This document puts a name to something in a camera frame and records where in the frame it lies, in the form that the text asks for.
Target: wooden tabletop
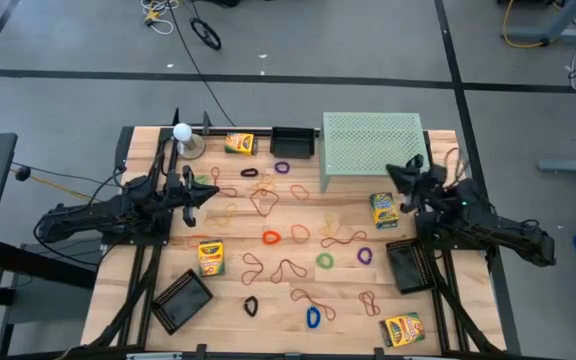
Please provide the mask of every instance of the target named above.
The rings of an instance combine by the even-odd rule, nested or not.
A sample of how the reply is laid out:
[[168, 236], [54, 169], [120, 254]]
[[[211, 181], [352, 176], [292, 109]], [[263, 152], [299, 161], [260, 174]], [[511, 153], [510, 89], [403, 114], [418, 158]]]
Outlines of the wooden tabletop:
[[[148, 171], [159, 130], [135, 128], [124, 181]], [[455, 132], [428, 133], [433, 159], [441, 163], [446, 153], [457, 146]], [[426, 339], [386, 349], [386, 353], [440, 353], [430, 291], [401, 295], [394, 285], [385, 253], [387, 242], [415, 237], [413, 215], [401, 214], [398, 228], [388, 230], [377, 230], [371, 218], [369, 195], [385, 191], [396, 193], [392, 180], [387, 176], [333, 177], [327, 192], [322, 194], [319, 192], [318, 154], [309, 160], [287, 159], [290, 172], [281, 175], [276, 174], [273, 168], [280, 160], [269, 153], [269, 138], [259, 138], [256, 156], [226, 154], [223, 136], [209, 136], [205, 140], [206, 153], [193, 161], [180, 160], [178, 171], [183, 165], [190, 165], [196, 177], [206, 175], [212, 183], [211, 169], [216, 166], [220, 170], [217, 184], [235, 188], [238, 194], [236, 197], [217, 194], [208, 200], [196, 210], [197, 226], [194, 228], [186, 227], [181, 211], [174, 213], [171, 241], [163, 250], [155, 296], [189, 268], [197, 269], [198, 256], [194, 246], [198, 240], [221, 239], [224, 242], [226, 273], [204, 278], [215, 298], [172, 336], [152, 317], [146, 342], [148, 350], [194, 351], [197, 344], [203, 343], [208, 344], [208, 351], [217, 352], [371, 354], [373, 348], [384, 347], [379, 321], [417, 312]], [[454, 152], [454, 156], [448, 159], [449, 174], [454, 173], [456, 161]], [[279, 195], [279, 202], [266, 217], [260, 216], [256, 208], [267, 213], [274, 197], [258, 193], [253, 200], [250, 199], [260, 176], [243, 178], [239, 174], [242, 169], [250, 167], [257, 168], [260, 174], [273, 176], [273, 191]], [[290, 191], [292, 185], [303, 186], [309, 193], [308, 199], [297, 199]], [[298, 197], [305, 197], [300, 189], [293, 190]], [[326, 219], [332, 220], [328, 226]], [[302, 228], [294, 228], [295, 241], [291, 227], [296, 224], [306, 227], [310, 236]], [[276, 245], [264, 245], [261, 237], [267, 229], [280, 233], [282, 240]], [[357, 231], [365, 231], [367, 239], [355, 240], [348, 245], [334, 244], [327, 249], [320, 244], [326, 232], [346, 240]], [[370, 247], [374, 253], [372, 263], [367, 266], [357, 261], [357, 251], [364, 246]], [[248, 252], [263, 263], [264, 271], [246, 286], [241, 282], [242, 274], [257, 269], [243, 262], [242, 256]], [[332, 269], [316, 266], [315, 258], [322, 252], [334, 257]], [[95, 339], [124, 302], [134, 253], [132, 246], [117, 246], [104, 259], [82, 344]], [[490, 341], [505, 348], [485, 259], [477, 251], [453, 251], [453, 258], [462, 304]], [[282, 259], [304, 267], [307, 271], [305, 277], [298, 277], [284, 264], [283, 280], [277, 284], [271, 282], [271, 275]], [[310, 303], [305, 299], [293, 301], [290, 295], [294, 289], [305, 290], [315, 301], [332, 307], [336, 318], [330, 321], [322, 311], [321, 325], [314, 330], [308, 329], [305, 318]], [[381, 308], [380, 315], [370, 317], [366, 314], [358, 299], [363, 291], [374, 292], [375, 304]], [[259, 311], [251, 318], [242, 307], [244, 299], [253, 295], [259, 299]], [[457, 349], [453, 317], [445, 302], [444, 308], [450, 342], [452, 348]], [[135, 342], [141, 309], [140, 303], [134, 312], [129, 343]]]

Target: white ball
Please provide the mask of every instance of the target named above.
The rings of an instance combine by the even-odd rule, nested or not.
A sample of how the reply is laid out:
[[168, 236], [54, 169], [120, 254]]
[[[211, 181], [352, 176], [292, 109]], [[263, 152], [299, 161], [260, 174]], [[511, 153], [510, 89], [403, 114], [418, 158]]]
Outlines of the white ball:
[[178, 141], [182, 142], [188, 141], [192, 136], [192, 129], [190, 128], [190, 126], [188, 126], [188, 124], [184, 123], [177, 124], [172, 129], [172, 136], [174, 136], [175, 139], [177, 139]]

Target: yellow crayon box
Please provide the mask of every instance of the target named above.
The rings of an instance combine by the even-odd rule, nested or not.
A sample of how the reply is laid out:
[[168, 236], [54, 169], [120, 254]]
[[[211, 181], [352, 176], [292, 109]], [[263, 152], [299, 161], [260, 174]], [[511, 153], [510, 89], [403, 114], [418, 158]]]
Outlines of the yellow crayon box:
[[254, 134], [228, 133], [224, 150], [232, 154], [257, 154], [257, 139]]
[[395, 316], [379, 322], [386, 347], [399, 347], [425, 338], [421, 319], [416, 312]]
[[372, 217], [377, 229], [396, 228], [399, 215], [392, 193], [377, 193], [370, 195]]
[[199, 275], [221, 275], [226, 270], [224, 244], [221, 240], [207, 240], [199, 243]]

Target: purple rubber band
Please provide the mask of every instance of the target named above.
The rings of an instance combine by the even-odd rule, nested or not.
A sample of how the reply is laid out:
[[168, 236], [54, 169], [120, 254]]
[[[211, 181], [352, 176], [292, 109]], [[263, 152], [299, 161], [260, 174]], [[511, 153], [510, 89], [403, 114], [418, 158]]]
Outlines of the purple rubber band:
[[[279, 166], [285, 166], [286, 169], [285, 170], [281, 170], [279, 168]], [[285, 161], [280, 161], [278, 163], [275, 164], [275, 171], [280, 173], [280, 174], [288, 174], [288, 171], [290, 171], [290, 164], [288, 164]]]
[[[361, 254], [362, 254], [364, 251], [367, 251], [367, 252], [368, 252], [368, 260], [364, 260], [364, 259], [361, 257]], [[362, 264], [364, 264], [364, 265], [370, 265], [370, 263], [372, 262], [372, 250], [370, 250], [370, 248], [366, 248], [366, 247], [363, 247], [363, 248], [359, 249], [359, 252], [357, 253], [357, 259], [359, 260], [360, 263], [362, 263]]]

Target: concrete floor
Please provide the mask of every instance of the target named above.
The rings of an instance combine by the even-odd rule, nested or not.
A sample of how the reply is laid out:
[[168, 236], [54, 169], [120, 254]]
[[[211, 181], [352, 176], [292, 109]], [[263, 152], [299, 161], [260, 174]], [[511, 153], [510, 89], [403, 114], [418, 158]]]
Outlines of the concrete floor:
[[[564, 66], [576, 45], [511, 49], [498, 37], [504, 9], [494, 1], [444, 4], [464, 82], [567, 84]], [[0, 0], [0, 17], [7, 5]], [[420, 85], [450, 87], [433, 0], [197, 6], [224, 42], [220, 52], [208, 49], [187, 25], [188, 14], [176, 11], [206, 74], [419, 82], [412, 85], [418, 88], [213, 83], [237, 125], [318, 127], [324, 111], [418, 112], [425, 128], [454, 129], [465, 145], [469, 129], [462, 129], [454, 91]], [[551, 9], [517, 8], [511, 21], [540, 23], [553, 15]], [[106, 80], [86, 73], [193, 74], [179, 39], [150, 31], [141, 20], [137, 1], [20, 1], [0, 34], [0, 70], [40, 73], [0, 77], [0, 132], [19, 135], [15, 161], [105, 179], [121, 126], [169, 123], [177, 106], [182, 121], [197, 122], [205, 110], [215, 124], [227, 124], [200, 82]], [[90, 79], [76, 79], [84, 76]], [[552, 268], [503, 254], [521, 352], [576, 359], [576, 176], [535, 168], [542, 158], [576, 159], [576, 94], [467, 91], [466, 101], [491, 201], [506, 217], [539, 219], [557, 242], [558, 264]], [[2, 241], [31, 242], [41, 214], [59, 202], [72, 203], [61, 192], [9, 180], [0, 207]], [[81, 192], [94, 190], [86, 183], [59, 182]], [[101, 196], [113, 192], [106, 189]], [[82, 326], [82, 319], [28, 325], [13, 339], [11, 353], [67, 348], [78, 342]]]

